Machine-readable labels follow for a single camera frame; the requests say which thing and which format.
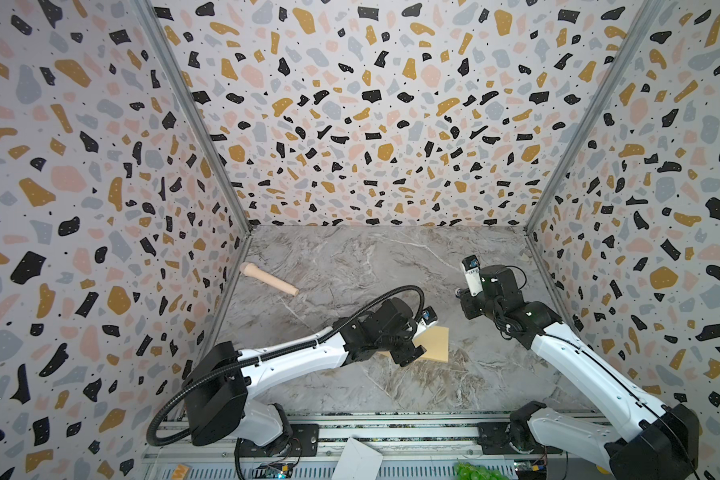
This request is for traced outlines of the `yellow paper envelope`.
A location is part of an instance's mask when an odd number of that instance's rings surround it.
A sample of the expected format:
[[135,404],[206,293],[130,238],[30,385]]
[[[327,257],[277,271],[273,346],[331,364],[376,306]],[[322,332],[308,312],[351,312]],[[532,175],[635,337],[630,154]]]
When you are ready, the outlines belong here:
[[426,349],[426,353],[417,360],[448,362],[449,329],[446,327],[436,325],[426,330],[419,328],[408,329],[391,340],[384,340],[378,345],[378,351],[392,359],[392,346],[396,338],[412,339],[415,345],[423,346]]

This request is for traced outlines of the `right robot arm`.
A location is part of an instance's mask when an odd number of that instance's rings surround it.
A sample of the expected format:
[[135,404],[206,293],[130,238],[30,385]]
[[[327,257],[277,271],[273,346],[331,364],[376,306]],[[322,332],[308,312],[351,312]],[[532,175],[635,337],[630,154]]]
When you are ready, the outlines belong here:
[[607,419],[600,425],[540,401],[512,412],[501,439],[530,454],[552,447],[582,458],[617,479],[686,479],[698,474],[700,422],[638,387],[589,348],[546,304],[525,301],[509,265],[461,262],[467,286],[458,291],[466,318],[486,317],[499,333],[555,367]]

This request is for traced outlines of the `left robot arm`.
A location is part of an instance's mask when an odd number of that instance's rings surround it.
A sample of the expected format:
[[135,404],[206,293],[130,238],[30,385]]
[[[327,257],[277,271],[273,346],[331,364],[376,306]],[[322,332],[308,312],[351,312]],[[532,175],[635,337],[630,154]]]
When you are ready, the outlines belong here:
[[405,367],[426,352],[414,340],[437,320],[431,307],[414,318],[408,304],[393,297],[354,320],[341,318],[312,337],[240,351],[230,342],[215,345],[187,377],[186,387],[236,360],[253,363],[189,392],[184,404],[192,444],[206,446],[235,436],[267,455],[281,453],[289,447],[293,429],[280,404],[262,403],[258,396],[314,372],[366,361],[377,352],[390,354]]

